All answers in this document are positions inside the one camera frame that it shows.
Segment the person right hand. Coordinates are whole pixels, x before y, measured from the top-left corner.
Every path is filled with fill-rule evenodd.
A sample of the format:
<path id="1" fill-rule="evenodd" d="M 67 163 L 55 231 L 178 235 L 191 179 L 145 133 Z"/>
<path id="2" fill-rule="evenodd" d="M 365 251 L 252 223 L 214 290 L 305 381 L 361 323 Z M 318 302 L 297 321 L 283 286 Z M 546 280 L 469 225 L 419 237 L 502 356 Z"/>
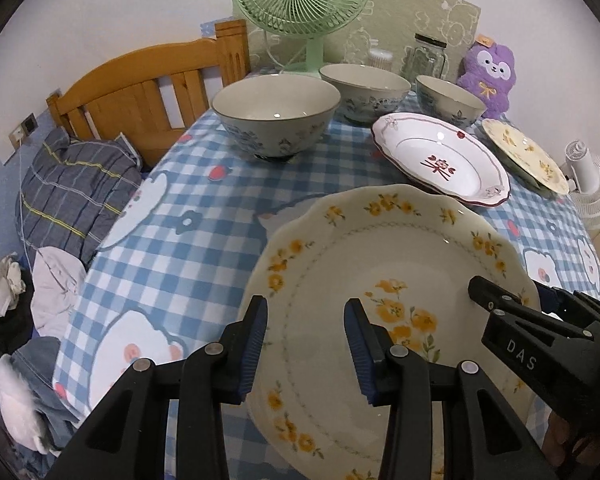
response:
<path id="1" fill-rule="evenodd" d="M 565 444 L 570 437 L 570 426 L 565 419 L 559 417 L 555 412 L 548 416 L 547 430 L 543 438 L 541 450 L 553 467 L 562 464 L 566 457 Z"/>

